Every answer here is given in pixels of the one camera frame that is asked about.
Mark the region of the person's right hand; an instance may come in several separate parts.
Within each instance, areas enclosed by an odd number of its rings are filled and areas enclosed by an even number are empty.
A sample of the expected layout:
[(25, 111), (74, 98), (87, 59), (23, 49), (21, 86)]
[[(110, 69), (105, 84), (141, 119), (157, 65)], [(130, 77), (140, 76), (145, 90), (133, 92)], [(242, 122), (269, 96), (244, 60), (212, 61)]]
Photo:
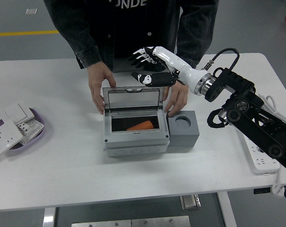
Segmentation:
[(88, 85), (91, 92), (92, 101), (101, 115), (105, 110), (104, 98), (101, 95), (102, 83), (107, 80), (110, 87), (116, 87), (112, 71), (102, 61), (87, 67)]

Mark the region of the person's left hand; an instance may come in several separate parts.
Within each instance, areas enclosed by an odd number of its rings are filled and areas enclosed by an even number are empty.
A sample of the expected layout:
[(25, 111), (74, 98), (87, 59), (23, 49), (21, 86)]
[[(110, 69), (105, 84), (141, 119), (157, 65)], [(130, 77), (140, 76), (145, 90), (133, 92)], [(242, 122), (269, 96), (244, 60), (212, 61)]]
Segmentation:
[(168, 102), (164, 111), (168, 113), (169, 117), (172, 117), (186, 106), (188, 102), (188, 92), (188, 86), (178, 81), (173, 86), (165, 87), (163, 100), (168, 99)]

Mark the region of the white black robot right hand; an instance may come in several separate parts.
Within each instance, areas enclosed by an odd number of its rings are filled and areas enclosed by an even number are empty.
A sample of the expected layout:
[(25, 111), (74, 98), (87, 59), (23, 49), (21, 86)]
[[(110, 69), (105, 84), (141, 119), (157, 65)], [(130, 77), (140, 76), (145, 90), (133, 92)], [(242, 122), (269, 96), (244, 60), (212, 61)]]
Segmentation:
[(206, 70), (196, 70), (183, 59), (161, 46), (144, 47), (135, 51), (128, 58), (131, 65), (136, 68), (162, 64), (168, 72), (140, 74), (133, 72), (132, 76), (147, 87), (167, 87), (174, 85), (177, 81), (187, 85), (189, 90), (196, 94), (202, 94), (202, 85), (210, 78)]

